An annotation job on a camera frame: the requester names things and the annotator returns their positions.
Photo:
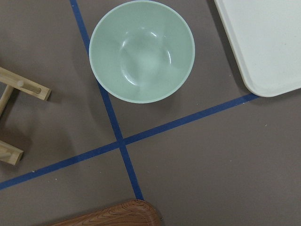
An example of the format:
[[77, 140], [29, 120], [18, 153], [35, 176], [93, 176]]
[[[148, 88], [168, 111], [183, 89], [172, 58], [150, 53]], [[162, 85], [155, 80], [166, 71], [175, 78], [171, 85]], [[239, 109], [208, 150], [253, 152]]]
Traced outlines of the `brown wooden tray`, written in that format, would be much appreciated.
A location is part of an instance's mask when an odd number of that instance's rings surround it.
[[158, 212], [135, 199], [54, 224], [55, 226], [160, 226]]

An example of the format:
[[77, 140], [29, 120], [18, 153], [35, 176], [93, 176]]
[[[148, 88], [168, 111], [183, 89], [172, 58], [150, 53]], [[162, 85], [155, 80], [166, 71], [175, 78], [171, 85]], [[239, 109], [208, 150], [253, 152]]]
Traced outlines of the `cream bear tray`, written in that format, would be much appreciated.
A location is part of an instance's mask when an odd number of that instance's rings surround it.
[[261, 97], [301, 87], [299, 0], [215, 1], [243, 82]]

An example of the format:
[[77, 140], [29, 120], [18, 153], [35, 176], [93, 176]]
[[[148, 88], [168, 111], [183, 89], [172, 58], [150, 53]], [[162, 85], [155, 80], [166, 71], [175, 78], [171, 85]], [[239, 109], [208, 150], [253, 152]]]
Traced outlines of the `green bowl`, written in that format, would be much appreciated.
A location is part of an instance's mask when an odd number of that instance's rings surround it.
[[136, 104], [160, 101], [187, 80], [195, 42], [183, 17], [154, 1], [135, 0], [110, 10], [96, 25], [89, 61], [111, 95]]

